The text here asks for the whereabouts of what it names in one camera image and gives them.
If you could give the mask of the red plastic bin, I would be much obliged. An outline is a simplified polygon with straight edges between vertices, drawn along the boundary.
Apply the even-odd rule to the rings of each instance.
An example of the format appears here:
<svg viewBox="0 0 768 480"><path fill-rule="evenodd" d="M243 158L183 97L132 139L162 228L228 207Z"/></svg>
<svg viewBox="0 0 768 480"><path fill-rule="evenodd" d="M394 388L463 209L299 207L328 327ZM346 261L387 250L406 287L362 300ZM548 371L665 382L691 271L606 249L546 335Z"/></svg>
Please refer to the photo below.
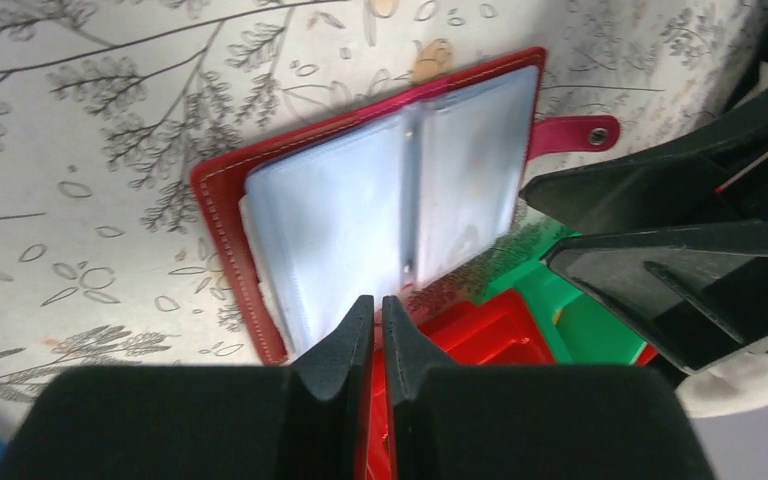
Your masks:
<svg viewBox="0 0 768 480"><path fill-rule="evenodd" d="M542 365L555 358L523 297L513 289L476 305L460 302L419 326L464 365ZM373 355L367 479L389 479L389 410L383 352Z"/></svg>
<svg viewBox="0 0 768 480"><path fill-rule="evenodd" d="M645 344L634 364L636 366L646 366L658 356L658 351L650 344Z"/></svg>

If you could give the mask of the green plastic bin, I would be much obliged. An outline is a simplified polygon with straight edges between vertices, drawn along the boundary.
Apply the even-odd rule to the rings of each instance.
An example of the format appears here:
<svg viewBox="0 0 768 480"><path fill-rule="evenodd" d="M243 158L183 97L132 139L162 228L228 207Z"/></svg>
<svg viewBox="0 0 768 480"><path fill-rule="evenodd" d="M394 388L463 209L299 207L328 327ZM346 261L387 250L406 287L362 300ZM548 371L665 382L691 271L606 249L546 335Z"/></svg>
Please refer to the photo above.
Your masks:
<svg viewBox="0 0 768 480"><path fill-rule="evenodd" d="M486 282L482 298L515 290L560 363L632 365L645 350L645 342L541 261L557 241L576 234L543 218L498 240L479 257L475 270Z"/></svg>

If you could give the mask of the red leather card holder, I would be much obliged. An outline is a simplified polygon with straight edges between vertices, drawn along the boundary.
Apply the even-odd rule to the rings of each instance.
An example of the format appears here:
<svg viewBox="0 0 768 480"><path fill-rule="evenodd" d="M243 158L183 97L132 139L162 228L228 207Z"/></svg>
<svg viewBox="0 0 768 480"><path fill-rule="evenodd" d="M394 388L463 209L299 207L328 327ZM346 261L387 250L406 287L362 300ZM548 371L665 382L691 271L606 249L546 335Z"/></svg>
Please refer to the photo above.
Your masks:
<svg viewBox="0 0 768 480"><path fill-rule="evenodd" d="M616 145L612 115L538 118L546 57L444 74L192 170L263 363L310 350L358 296L426 288L486 252L532 159Z"/></svg>

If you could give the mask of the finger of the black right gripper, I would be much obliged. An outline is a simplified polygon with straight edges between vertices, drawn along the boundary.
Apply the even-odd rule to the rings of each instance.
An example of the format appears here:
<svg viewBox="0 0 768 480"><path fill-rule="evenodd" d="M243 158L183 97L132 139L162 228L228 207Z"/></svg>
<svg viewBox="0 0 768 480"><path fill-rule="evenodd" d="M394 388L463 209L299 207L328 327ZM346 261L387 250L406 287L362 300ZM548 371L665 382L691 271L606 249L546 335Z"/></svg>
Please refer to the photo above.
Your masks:
<svg viewBox="0 0 768 480"><path fill-rule="evenodd" d="M768 221L569 237L544 262L687 374L768 351Z"/></svg>
<svg viewBox="0 0 768 480"><path fill-rule="evenodd" d="M610 161L539 175L520 196L581 234L688 224L732 178L768 152L768 88L670 142Z"/></svg>

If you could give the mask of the floral patterned table mat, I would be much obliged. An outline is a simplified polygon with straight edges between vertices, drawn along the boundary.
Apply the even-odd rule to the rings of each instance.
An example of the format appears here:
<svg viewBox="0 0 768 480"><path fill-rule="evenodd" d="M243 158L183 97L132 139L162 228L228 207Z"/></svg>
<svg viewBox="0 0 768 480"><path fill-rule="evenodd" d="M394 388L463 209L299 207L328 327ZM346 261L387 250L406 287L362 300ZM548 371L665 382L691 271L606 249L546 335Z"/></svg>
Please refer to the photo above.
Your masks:
<svg viewBox="0 0 768 480"><path fill-rule="evenodd" d="M257 361L202 161L534 45L619 149L725 105L768 1L0 1L0 439L85 364Z"/></svg>

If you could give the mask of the left red plastic bin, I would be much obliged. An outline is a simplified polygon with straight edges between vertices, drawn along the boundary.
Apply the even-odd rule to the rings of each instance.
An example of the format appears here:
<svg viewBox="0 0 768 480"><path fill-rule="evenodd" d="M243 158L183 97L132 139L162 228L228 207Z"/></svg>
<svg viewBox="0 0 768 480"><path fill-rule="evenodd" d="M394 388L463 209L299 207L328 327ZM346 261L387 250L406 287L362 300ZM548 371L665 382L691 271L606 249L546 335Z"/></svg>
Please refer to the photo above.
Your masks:
<svg viewBox="0 0 768 480"><path fill-rule="evenodd" d="M523 297L513 289L476 305L460 302L419 326L464 365L542 365L555 358ZM383 352L373 355L367 479L389 479L389 410Z"/></svg>

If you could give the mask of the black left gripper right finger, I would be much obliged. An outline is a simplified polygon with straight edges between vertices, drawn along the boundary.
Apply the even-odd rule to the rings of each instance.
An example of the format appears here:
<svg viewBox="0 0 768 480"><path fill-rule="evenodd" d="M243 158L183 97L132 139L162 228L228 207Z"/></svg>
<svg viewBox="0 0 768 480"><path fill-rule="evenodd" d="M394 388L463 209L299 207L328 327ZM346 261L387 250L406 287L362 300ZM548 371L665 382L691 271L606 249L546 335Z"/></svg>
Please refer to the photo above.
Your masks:
<svg viewBox="0 0 768 480"><path fill-rule="evenodd" d="M396 479L710 479L671 386L621 365L466 366L382 311Z"/></svg>

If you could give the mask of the right red plastic bin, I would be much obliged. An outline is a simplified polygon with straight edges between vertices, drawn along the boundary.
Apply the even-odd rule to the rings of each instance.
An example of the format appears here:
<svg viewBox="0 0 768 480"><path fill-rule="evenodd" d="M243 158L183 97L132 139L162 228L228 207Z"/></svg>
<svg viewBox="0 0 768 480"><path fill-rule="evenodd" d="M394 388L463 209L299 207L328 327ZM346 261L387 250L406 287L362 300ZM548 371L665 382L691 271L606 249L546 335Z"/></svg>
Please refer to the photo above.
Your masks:
<svg viewBox="0 0 768 480"><path fill-rule="evenodd" d="M658 351L650 344L645 344L634 364L636 366L646 366L658 356Z"/></svg>

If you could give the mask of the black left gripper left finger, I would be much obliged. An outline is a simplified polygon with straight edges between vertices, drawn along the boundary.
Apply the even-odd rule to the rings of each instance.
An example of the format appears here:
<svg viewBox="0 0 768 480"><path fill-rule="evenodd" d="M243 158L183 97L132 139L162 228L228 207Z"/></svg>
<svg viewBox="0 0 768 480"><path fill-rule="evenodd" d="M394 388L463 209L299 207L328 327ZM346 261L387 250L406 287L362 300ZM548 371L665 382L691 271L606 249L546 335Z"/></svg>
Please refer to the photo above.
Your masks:
<svg viewBox="0 0 768 480"><path fill-rule="evenodd" d="M285 366L95 365L58 375L0 479L362 479L374 301Z"/></svg>

